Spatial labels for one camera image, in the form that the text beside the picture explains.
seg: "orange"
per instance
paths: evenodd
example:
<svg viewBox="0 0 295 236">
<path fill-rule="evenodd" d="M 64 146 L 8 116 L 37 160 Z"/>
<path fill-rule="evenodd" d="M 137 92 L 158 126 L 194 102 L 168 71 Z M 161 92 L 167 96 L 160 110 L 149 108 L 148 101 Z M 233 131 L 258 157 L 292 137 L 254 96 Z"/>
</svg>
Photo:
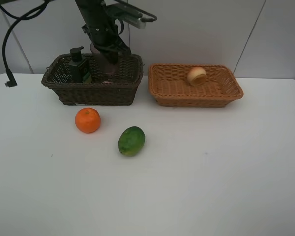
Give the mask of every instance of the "orange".
<svg viewBox="0 0 295 236">
<path fill-rule="evenodd" d="M 100 115 L 91 107 L 83 108 L 75 116 L 75 125 L 84 133 L 93 133 L 100 127 Z"/>
</svg>

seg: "light brown wicker basket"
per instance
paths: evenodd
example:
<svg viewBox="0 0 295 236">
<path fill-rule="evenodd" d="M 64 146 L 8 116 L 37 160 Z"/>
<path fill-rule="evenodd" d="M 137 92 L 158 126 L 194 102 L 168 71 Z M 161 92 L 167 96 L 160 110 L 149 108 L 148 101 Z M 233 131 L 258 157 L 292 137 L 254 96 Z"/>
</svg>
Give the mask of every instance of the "light brown wicker basket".
<svg viewBox="0 0 295 236">
<path fill-rule="evenodd" d="M 188 83 L 187 74 L 193 67 L 206 71 L 204 84 Z M 153 64 L 149 91 L 159 105 L 169 107 L 225 107 L 244 95 L 233 73 L 223 65 Z"/>
</svg>

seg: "black cable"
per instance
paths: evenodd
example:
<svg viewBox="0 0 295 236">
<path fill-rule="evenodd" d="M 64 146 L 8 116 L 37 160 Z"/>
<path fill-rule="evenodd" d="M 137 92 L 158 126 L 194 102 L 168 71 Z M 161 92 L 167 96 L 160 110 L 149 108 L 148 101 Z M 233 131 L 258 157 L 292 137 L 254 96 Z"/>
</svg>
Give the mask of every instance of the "black cable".
<svg viewBox="0 0 295 236">
<path fill-rule="evenodd" d="M 50 2 L 50 0 L 45 0 L 45 2 L 43 4 L 41 4 L 40 6 L 34 8 L 33 10 L 25 13 L 24 15 L 20 16 L 17 18 L 17 20 L 15 22 L 13 22 L 13 24 L 9 27 L 5 37 L 4 37 L 4 40 L 3 40 L 3 45 L 2 45 L 2 57 L 3 57 L 3 63 L 4 63 L 4 66 L 5 66 L 5 70 L 6 70 L 6 73 L 9 77 L 9 80 L 8 82 L 5 83 L 6 86 L 9 86 L 9 87 L 12 87 L 12 86 L 16 86 L 17 83 L 15 81 L 15 78 L 8 66 L 8 63 L 7 63 L 7 60 L 6 60 L 6 44 L 8 42 L 8 38 L 10 36 L 10 34 L 12 33 L 14 27 L 20 22 L 20 21 L 23 21 L 23 20 L 30 20 L 30 19 L 33 19 L 34 17 L 37 17 L 39 16 L 47 7 L 47 4 Z"/>
<path fill-rule="evenodd" d="M 122 4 L 122 5 L 125 5 L 125 6 L 127 6 L 129 8 L 135 9 L 135 10 L 137 10 L 137 11 L 139 11 L 139 12 L 141 12 L 141 13 L 147 15 L 147 16 L 153 17 L 153 19 L 151 19 L 151 18 L 142 18 L 141 19 L 142 22 L 153 22 L 153 21 L 156 21 L 157 20 L 157 16 L 155 16 L 155 15 L 153 15 L 151 13 L 148 13 L 146 11 L 143 11 L 143 10 L 141 10 L 141 9 L 139 9 L 139 8 L 131 5 L 131 4 L 128 4 L 128 3 L 126 3 L 126 2 L 124 2 L 122 0 L 114 0 L 114 1 L 115 2 L 118 2 L 118 3 Z"/>
</svg>

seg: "bottle label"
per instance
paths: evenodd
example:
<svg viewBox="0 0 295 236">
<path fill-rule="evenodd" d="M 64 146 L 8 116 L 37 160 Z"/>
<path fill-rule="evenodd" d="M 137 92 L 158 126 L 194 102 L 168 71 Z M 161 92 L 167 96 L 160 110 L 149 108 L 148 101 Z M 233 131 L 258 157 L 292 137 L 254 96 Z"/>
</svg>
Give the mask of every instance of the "bottle label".
<svg viewBox="0 0 295 236">
<path fill-rule="evenodd" d="M 82 83 L 91 83 L 92 77 L 90 75 L 89 62 L 86 60 L 79 66 L 79 71 L 82 77 Z"/>
</svg>

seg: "dark wicker basket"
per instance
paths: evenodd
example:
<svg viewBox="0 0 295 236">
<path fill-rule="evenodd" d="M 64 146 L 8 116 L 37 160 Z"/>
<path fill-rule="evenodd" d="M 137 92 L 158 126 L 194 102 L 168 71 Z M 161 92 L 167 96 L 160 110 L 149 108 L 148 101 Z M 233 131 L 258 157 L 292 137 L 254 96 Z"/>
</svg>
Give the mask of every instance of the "dark wicker basket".
<svg viewBox="0 0 295 236">
<path fill-rule="evenodd" d="M 120 57 L 118 71 L 114 75 L 103 73 L 97 58 L 83 54 L 89 60 L 92 83 L 72 83 L 68 63 L 70 54 L 60 55 L 47 69 L 42 84 L 52 89 L 64 105 L 131 105 L 143 75 L 142 59 L 138 55 Z"/>
</svg>

